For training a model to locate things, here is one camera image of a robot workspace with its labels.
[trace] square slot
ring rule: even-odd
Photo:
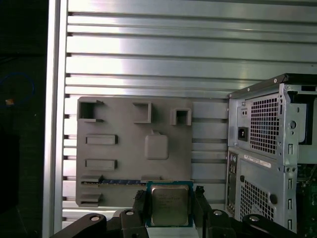
[[[176,108],[171,110],[171,125],[192,125],[192,110]]]
[[[134,102],[133,116],[134,123],[151,123],[152,122],[152,103],[151,102]]]
[[[78,119],[85,122],[101,122],[102,119],[95,118],[95,110],[97,105],[101,105],[101,101],[81,102],[78,101]]]

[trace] cpu processor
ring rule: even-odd
[[[192,227],[192,181],[148,181],[151,216],[148,227]]]

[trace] rectangular cutout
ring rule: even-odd
[[[288,179],[288,189],[293,189],[293,179],[292,178]]]
[[[294,145],[288,144],[288,154],[292,155],[294,153]]]
[[[113,171],[116,168],[116,160],[87,159],[85,167],[88,169]]]
[[[287,229],[292,230],[293,229],[293,220],[287,221]]]
[[[293,209],[293,200],[289,199],[288,200],[288,210],[292,210]]]
[[[315,92],[316,89],[316,86],[302,86],[302,91]]]
[[[117,135],[89,135],[86,137],[86,144],[89,145],[115,145]]]
[[[134,102],[133,116],[134,123],[151,123],[152,122],[152,103],[151,102]]]

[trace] gray motherboard mockup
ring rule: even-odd
[[[297,232],[298,168],[317,164],[317,75],[283,74],[228,96],[227,211]]]
[[[130,207],[147,180],[190,180],[192,102],[78,100],[76,202]]]

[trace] blue cable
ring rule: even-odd
[[[26,103],[27,101],[29,101],[31,99],[31,97],[35,94],[34,81],[25,73],[20,73],[20,72],[11,73],[11,74],[7,75],[6,77],[4,77],[3,80],[0,81],[0,85],[3,84],[3,82],[5,82],[7,79],[11,78],[12,76],[16,76],[16,75],[24,76],[31,83],[31,85],[32,85],[32,93],[29,96],[25,97],[24,99],[22,99],[21,101],[19,101],[17,103],[14,103],[12,105],[0,106],[0,108],[9,108],[9,107],[21,105],[21,104]]]

